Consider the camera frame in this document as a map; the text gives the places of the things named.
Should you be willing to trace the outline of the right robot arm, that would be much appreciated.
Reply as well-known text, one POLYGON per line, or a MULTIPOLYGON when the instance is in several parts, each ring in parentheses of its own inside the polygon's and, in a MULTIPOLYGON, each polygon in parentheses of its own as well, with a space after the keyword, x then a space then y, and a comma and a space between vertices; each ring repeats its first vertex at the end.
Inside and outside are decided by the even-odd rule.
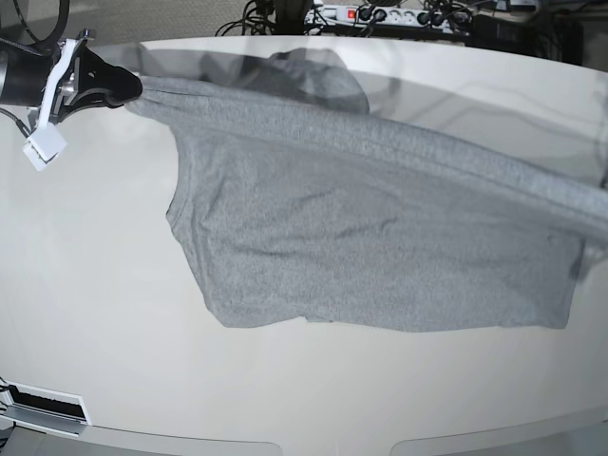
POLYGON ((143 93, 141 80, 127 69, 113 66, 88 46, 92 31, 84 29, 67 49, 63 33, 70 3, 59 3, 52 32, 30 45, 1 39, 1 103, 40 108, 50 96, 49 119, 58 124, 79 111, 121 107, 143 93))

